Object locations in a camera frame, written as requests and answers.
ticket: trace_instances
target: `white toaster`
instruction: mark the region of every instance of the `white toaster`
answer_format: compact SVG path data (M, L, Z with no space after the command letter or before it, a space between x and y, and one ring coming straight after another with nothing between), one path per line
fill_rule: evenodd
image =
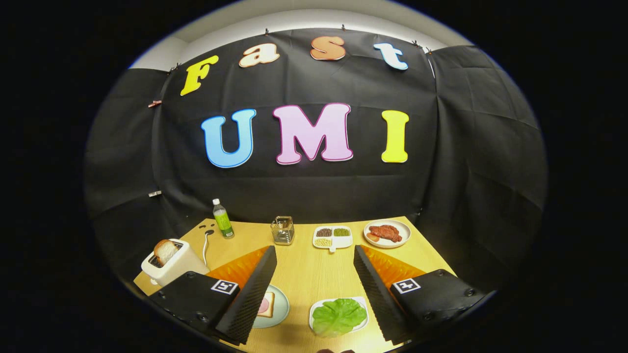
M170 240L175 243L179 250L163 267L160 267L161 265L157 262L154 252L151 252L142 262L142 271L151 278L152 284L159 284L163 287L187 271L194 271L200 274L209 272L203 260L198 258L187 241L181 239Z

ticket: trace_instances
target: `white plate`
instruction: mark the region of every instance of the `white plate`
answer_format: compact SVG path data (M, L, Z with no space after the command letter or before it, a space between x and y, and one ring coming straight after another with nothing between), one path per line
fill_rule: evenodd
M323 229L323 228L331 229L332 230L332 235L328 236L328 237L317 237L316 233L319 230ZM333 231L335 229L347 229L349 231L349 235L345 236L345 237L334 236ZM332 245L331 246L318 246L318 245L314 244L316 239L330 239L332 241ZM343 247L349 247L349 246L351 246L351 244L353 244L353 233L351 233L351 228L345 227L344 225L330 225L330 226L317 227L314 230L314 235L312 236L312 245L314 245L315 247L318 247L320 249L329 249L330 253L335 252L336 249L340 249L340 248L343 248Z
M314 305L311 306L311 308L310 308L310 328L313 331L314 331L314 327L312 325L314 324L314 318L312 317L312 314L314 314L314 309L322 307L323 303L325 303L326 301L334 301L336 299L338 299L338 298L319 300L316 303L314 303ZM369 323L369 309L366 309L366 300L364 300L363 296L352 296L352 297L346 298L346 299L353 299L353 300L357 301L358 303L360 303L360 306L362 308L364 308L364 310L366 310L366 318L360 323L360 325L355 326L354 329L351 330L351 332L355 332L355 331L363 329L366 326L366 324Z
M266 291L272 291L275 293L273 317L256 316L255 321L253 321L254 329L265 329L266 327L279 325L286 319L288 313L290 312L290 303L288 303L288 298L281 290L279 290L279 288L269 285Z
M399 235L401 236L401 241L398 242L392 242L388 239L384 239L384 238L380 238L378 242L374 242L372 240L369 239L369 237L366 236L367 233L369 232L369 227L372 225L384 225L384 224L388 224L391 225L393 227L395 227L398 231L399 231ZM390 249L392 247L399 247L402 246L403 244L406 243L406 241L408 241L408 239L410 239L410 227L408 227L406 224L398 221L398 220L392 220L392 219L378 219L378 220L374 220L370 223L368 223L366 225L366 227L364 227L364 237L366 238L366 241L368 241L369 243L373 244L373 246L377 246L377 247L384 247L386 249Z

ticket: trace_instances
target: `power cord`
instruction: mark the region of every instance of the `power cord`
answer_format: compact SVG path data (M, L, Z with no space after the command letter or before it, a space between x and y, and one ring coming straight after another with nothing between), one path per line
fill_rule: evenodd
M205 257L205 252L207 251L208 236L213 233L214 231L211 229L205 232L205 244L203 245L203 261L205 262L205 267L207 267L207 258Z

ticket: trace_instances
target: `plastic bottle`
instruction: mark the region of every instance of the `plastic bottle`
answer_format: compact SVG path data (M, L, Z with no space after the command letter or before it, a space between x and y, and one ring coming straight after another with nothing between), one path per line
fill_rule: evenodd
M219 199L215 198L212 202L214 203L214 219L216 220L216 223L218 223L218 228L220 228L222 236L226 239L233 238L235 233L231 227L231 222L229 222L227 210L225 210L225 208L220 204Z

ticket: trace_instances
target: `white cable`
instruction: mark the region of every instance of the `white cable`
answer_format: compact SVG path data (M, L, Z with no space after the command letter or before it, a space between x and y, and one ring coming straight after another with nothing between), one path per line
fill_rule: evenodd
M205 244L203 245L203 261L205 261L205 267L207 267L207 258L205 257L205 252L207 249L207 237L209 236L209 234L207 234L207 232L205 232Z

